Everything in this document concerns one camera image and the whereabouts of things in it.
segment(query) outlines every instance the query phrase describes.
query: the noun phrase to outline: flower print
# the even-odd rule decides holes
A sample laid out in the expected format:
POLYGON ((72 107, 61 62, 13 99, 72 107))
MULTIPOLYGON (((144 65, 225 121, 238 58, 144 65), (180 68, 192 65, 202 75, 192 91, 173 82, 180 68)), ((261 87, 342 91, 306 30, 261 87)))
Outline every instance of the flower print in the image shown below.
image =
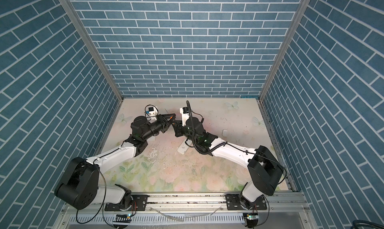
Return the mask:
POLYGON ((188 181, 180 181, 173 188, 174 191, 190 191, 190 184, 188 181))
POLYGON ((226 186, 224 184, 224 180, 216 175, 212 174, 207 177, 207 189, 210 191, 220 191, 224 189, 226 186))
POLYGON ((160 179, 166 181, 166 183, 172 183, 180 175, 180 168, 176 166, 166 167, 159 171, 160 179))
POLYGON ((200 191, 201 190, 201 182, 200 181, 192 181, 190 186, 191 186, 192 191, 200 191))
POLYGON ((154 176, 150 176, 150 177, 148 178, 148 181, 149 181, 149 183, 153 186, 153 185, 156 183, 157 178, 154 177, 154 176))
POLYGON ((236 176, 237 176, 237 182, 240 185, 245 185, 248 181, 251 180, 251 176, 249 174, 248 168, 242 167, 240 165, 236 166, 236 176))

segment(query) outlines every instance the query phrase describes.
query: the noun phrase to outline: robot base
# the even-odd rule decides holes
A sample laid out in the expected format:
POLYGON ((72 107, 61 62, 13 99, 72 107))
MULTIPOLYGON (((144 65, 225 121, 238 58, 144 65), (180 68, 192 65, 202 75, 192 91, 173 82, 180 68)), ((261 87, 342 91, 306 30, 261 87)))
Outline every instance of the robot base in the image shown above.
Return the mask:
MULTIPOLYGON (((131 195, 132 199, 136 202, 136 211, 145 211, 147 206, 148 195, 131 195)), ((121 207, 118 204, 106 203, 105 211, 119 211, 121 207)))
POLYGON ((236 211, 236 210, 252 210, 253 206, 256 205, 257 210, 266 210, 266 203, 264 196, 259 196, 253 204, 248 207, 244 208, 242 206, 242 203, 240 203, 241 198, 239 198, 239 194, 226 194, 225 199, 227 200, 227 210, 228 211, 236 211))

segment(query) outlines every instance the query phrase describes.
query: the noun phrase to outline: black motor housing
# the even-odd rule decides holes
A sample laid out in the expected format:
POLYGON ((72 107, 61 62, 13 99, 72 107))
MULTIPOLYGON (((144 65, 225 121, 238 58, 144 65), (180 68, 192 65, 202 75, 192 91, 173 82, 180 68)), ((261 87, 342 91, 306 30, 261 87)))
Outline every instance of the black motor housing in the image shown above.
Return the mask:
POLYGON ((55 188, 55 196, 81 210, 96 197, 99 170, 81 157, 72 159, 55 188))
MULTIPOLYGON (((203 135, 203 133, 205 132, 203 124, 196 117, 192 117, 192 120, 193 125, 195 127, 195 133, 197 135, 203 135)), ((190 130, 190 133, 192 133, 192 123, 190 118, 185 122, 185 125, 187 126, 187 129, 190 130)))
POLYGON ((283 168, 277 164, 277 159, 267 147, 261 145, 255 151, 256 155, 249 160, 247 166, 252 182, 262 193, 271 196, 281 179, 283 168))
POLYGON ((131 123, 132 134, 142 135, 150 130, 151 123, 145 116, 137 116, 131 123))

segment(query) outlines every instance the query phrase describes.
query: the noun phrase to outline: metal rail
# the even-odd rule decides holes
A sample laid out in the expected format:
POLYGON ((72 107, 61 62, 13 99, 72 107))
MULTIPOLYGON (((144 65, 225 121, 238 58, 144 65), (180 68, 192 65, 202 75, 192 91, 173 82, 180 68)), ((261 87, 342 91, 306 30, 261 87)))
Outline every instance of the metal rail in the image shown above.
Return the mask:
POLYGON ((107 129, 105 130, 105 133, 103 135, 103 138, 101 139, 99 145, 97 146, 97 149, 95 151, 95 154, 94 155, 98 155, 98 154, 101 154, 102 150, 103 150, 103 147, 105 145, 105 142, 107 141, 108 139, 108 135, 110 133, 110 131, 112 130, 112 126, 113 124, 115 123, 116 121, 116 118, 119 114, 119 111, 120 111, 120 108, 122 106, 122 101, 118 103, 118 106, 116 106, 116 109, 115 109, 115 112, 113 112, 113 115, 112 115, 112 118, 111 120, 109 121, 109 124, 108 124, 108 127, 107 129))
POLYGON ((309 3, 310 0, 300 1, 299 7, 297 8, 295 15, 293 16, 291 25, 287 31, 287 34, 284 37, 283 43, 281 44, 279 53, 276 55, 275 61, 273 62, 273 65, 271 67, 271 71, 269 72, 266 78, 262 91, 260 92, 259 100, 262 101, 266 96, 266 92, 268 91, 272 80, 275 77, 277 70, 279 69, 281 61, 283 60, 283 57, 288 49, 289 44, 291 43, 293 36, 295 35, 297 27, 299 27, 300 21, 303 18, 304 12, 307 9, 309 3))
POLYGON ((97 51, 95 45, 92 42, 91 37, 89 36, 87 30, 85 29, 83 23, 80 20, 79 15, 76 13, 76 10, 74 9, 74 6, 70 2, 70 0, 59 0, 61 6, 67 13, 68 17, 70 18, 73 26, 79 33, 81 39, 83 40, 85 46, 88 48, 90 54, 92 55, 93 59, 99 66, 100 71, 103 73, 105 79, 107 80, 109 86, 112 88, 113 92, 117 96, 118 100, 122 102, 122 94, 119 91, 115 81, 113 80, 111 74, 109 73, 107 66, 105 65, 103 59, 101 58, 99 52, 97 51))
POLYGON ((277 160, 279 162, 281 162, 282 165, 287 170, 287 177, 288 177, 291 189, 293 191, 297 191, 297 186, 295 185, 295 181, 293 179, 293 176, 292 176, 292 174, 289 171, 289 167, 288 167, 288 164, 287 164, 287 162, 286 162, 286 160, 284 158, 284 155, 283 155, 283 152, 281 150, 280 144, 277 141, 275 132, 274 132, 272 124, 271 124, 271 120, 269 119, 269 116, 266 113, 266 109, 265 109, 264 103, 262 101, 258 101, 258 105, 259 105, 259 108, 260 108, 260 112, 262 113, 262 116, 263 116, 265 127, 266 127, 266 129, 268 131, 269 137, 271 138, 271 142, 272 142, 273 148, 275 149, 277 160))
MULTIPOLYGON (((153 213, 150 207, 164 213, 210 213, 221 207, 216 213, 222 212, 249 212, 249 210, 228 211, 225 194, 238 192, 206 192, 206 193, 134 193, 148 195, 145 211, 138 211, 139 214, 153 213)), ((275 192, 273 196, 266 197, 270 212, 307 212, 308 204, 303 193, 275 192)), ((97 212, 99 204, 92 204, 80 214, 91 214, 97 212)), ((71 206, 63 209, 68 214, 75 214, 77 210, 71 206)), ((116 212, 104 212, 104 214, 116 214, 116 212)))

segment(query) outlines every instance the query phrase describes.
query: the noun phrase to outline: small white block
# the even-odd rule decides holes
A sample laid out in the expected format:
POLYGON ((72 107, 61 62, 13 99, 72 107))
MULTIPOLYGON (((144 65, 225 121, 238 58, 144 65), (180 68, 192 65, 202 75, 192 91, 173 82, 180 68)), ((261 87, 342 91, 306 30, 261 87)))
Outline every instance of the small white block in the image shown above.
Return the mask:
POLYGON ((185 154, 185 152, 188 150, 188 146, 185 144, 185 142, 187 141, 187 138, 185 138, 185 140, 183 140, 183 142, 181 143, 181 145, 179 146, 179 148, 177 149, 177 151, 180 153, 180 154, 185 154))

